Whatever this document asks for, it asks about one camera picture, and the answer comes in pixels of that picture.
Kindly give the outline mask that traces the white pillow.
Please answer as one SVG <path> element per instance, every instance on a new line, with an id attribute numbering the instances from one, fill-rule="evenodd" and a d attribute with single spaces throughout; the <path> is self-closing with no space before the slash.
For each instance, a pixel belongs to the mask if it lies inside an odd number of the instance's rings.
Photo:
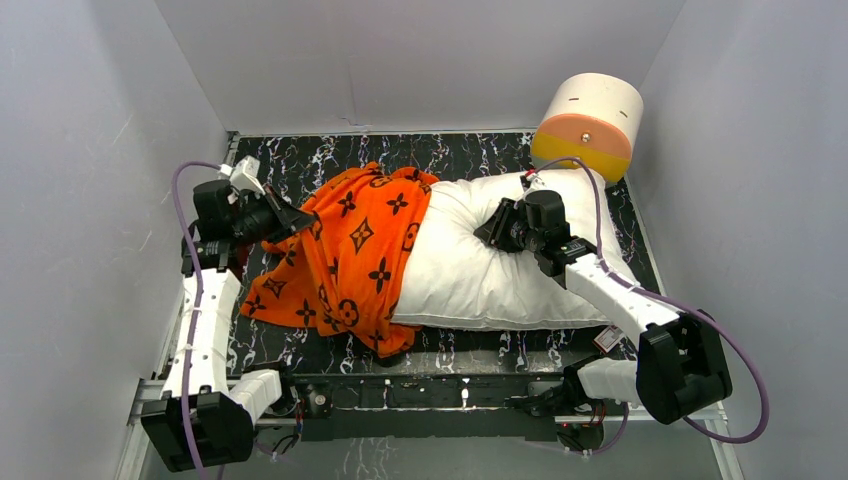
<path id="1" fill-rule="evenodd" d="M 522 193 L 517 173 L 435 183 L 392 322 L 481 331 L 608 324 L 589 302 L 545 276 L 531 253 L 504 253 L 475 237 L 502 199 Z"/>

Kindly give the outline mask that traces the orange patterned plush pillowcase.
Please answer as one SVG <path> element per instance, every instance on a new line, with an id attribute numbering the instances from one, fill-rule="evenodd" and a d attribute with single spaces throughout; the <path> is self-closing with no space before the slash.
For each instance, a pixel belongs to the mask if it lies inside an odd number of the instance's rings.
<path id="1" fill-rule="evenodd" d="M 278 265 L 256 277 L 240 313 L 321 336 L 350 333 L 380 357 L 410 349 L 416 327 L 393 321 L 436 176 L 371 162 L 336 175 L 301 209 L 314 222 L 263 249 Z"/>

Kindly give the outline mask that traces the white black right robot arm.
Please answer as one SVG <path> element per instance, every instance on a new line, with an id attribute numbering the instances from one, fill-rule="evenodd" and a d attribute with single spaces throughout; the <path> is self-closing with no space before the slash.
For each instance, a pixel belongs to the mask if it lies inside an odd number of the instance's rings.
<path id="1" fill-rule="evenodd" d="M 609 399 L 641 405 L 668 425 L 732 393 L 718 333 L 695 315 L 617 282 L 603 269 L 597 247 L 571 233 L 558 193 L 504 198 L 474 234 L 497 250 L 531 253 L 544 275 L 590 303 L 635 344 L 634 361 L 602 357 L 566 368 L 556 390 L 571 411 L 587 414 Z"/>

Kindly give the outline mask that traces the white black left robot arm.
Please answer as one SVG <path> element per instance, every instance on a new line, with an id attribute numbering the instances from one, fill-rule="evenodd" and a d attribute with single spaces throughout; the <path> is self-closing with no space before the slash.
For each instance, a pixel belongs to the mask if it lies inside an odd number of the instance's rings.
<path id="1" fill-rule="evenodd" d="M 195 221 L 178 217 L 184 305 L 172 366 L 140 421 L 169 471 L 207 475 L 250 457 L 264 414 L 286 416 L 297 407 L 299 391 L 282 362 L 230 380 L 227 347 L 249 248 L 288 239 L 314 221 L 255 180 L 204 182 L 193 203 Z"/>

